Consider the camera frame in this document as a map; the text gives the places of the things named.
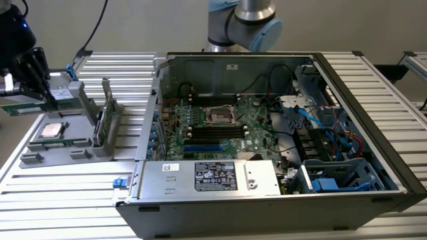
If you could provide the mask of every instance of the warning label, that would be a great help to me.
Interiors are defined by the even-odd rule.
[[[238,190],[237,168],[233,161],[197,162],[194,188],[198,192]]]

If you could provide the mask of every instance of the power supply label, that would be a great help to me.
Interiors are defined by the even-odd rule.
[[[237,168],[233,161],[197,162],[194,188],[198,192],[238,190]]]

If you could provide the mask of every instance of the green circuit board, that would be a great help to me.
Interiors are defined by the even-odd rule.
[[[281,160],[281,153],[273,152],[263,144],[266,138],[270,143],[275,139],[275,134],[266,131],[261,123],[258,122],[258,116],[267,114],[266,107],[254,106],[254,102],[261,102],[261,98],[255,96],[245,96],[233,106],[235,123],[233,126],[242,126],[246,124],[250,134],[245,138],[222,139],[221,152],[193,152],[194,157],[191,160],[214,160],[214,159],[245,159],[251,154],[261,154],[266,160]],[[170,111],[174,110],[174,114],[170,114],[170,123],[181,122],[175,131],[167,130],[167,160],[183,160],[185,155],[185,140],[187,137],[189,126],[194,127],[219,127],[230,126],[230,123],[211,124],[207,121],[207,111],[227,109],[226,107],[195,107],[186,103],[183,100],[170,106]],[[271,149],[279,151],[278,146],[271,146]]]

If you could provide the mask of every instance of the white wall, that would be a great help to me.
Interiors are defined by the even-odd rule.
[[[105,0],[29,0],[29,23],[53,68],[71,62],[95,27]],[[427,51],[427,0],[275,0],[285,31],[275,51],[361,50],[396,64],[404,51]],[[199,51],[206,44],[209,0],[110,0],[89,45],[109,52]],[[427,84],[409,77],[413,100]]]

